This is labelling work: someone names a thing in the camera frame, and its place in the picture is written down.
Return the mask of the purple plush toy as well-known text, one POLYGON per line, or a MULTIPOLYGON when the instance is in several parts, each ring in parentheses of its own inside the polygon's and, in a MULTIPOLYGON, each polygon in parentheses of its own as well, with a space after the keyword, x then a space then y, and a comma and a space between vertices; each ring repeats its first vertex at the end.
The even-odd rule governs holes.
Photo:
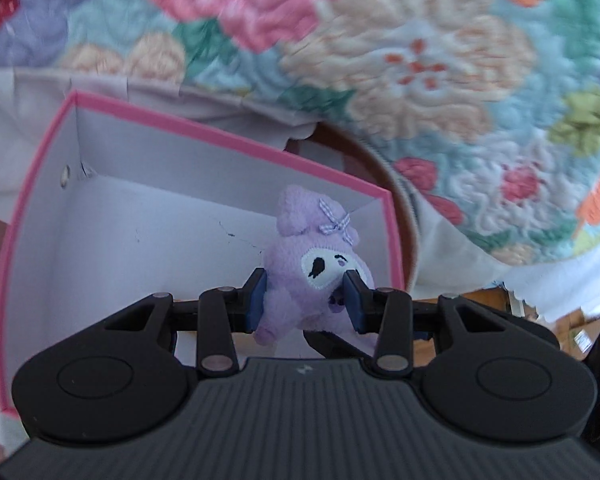
POLYGON ((266 292, 254 338, 269 346, 292 330, 351 333, 343 275, 358 272, 375 286, 367 264, 354 251, 360 242, 350 214, 330 197, 289 185, 280 194, 278 237, 265 251, 266 292))

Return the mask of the pink cardboard box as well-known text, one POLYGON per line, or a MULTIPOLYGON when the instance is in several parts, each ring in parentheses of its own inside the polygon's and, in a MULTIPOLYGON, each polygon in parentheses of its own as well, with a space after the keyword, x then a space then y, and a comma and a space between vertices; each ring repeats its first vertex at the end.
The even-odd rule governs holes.
POLYGON ((75 93, 35 155, 0 263, 0 402, 44 437, 102 442, 238 398, 140 341, 162 292, 242 284, 298 184, 340 203, 376 284, 402 286, 388 191, 240 136, 75 93))

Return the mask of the floral quilt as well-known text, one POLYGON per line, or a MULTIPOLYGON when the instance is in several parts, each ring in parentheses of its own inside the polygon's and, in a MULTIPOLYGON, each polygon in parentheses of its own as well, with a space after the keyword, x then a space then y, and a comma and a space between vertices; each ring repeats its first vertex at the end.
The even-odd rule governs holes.
POLYGON ((0 0, 0 67, 314 115, 511 266, 600 244, 600 0, 0 0))

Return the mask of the white bed skirt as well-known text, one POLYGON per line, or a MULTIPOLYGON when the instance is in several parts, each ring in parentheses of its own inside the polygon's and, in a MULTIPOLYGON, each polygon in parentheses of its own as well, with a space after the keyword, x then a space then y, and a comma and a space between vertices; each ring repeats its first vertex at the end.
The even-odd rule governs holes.
MULTIPOLYGON (((112 96, 157 112, 196 120, 281 150, 289 140, 314 136, 313 116, 237 96, 212 96, 162 81, 97 76, 64 70, 0 68, 0 220, 9 222, 35 149, 62 101, 73 90, 112 96)), ((558 263, 516 266, 468 242, 414 188, 396 203, 414 212, 419 249, 415 292, 472 292, 501 283, 549 321, 600 306, 600 244, 558 263)))

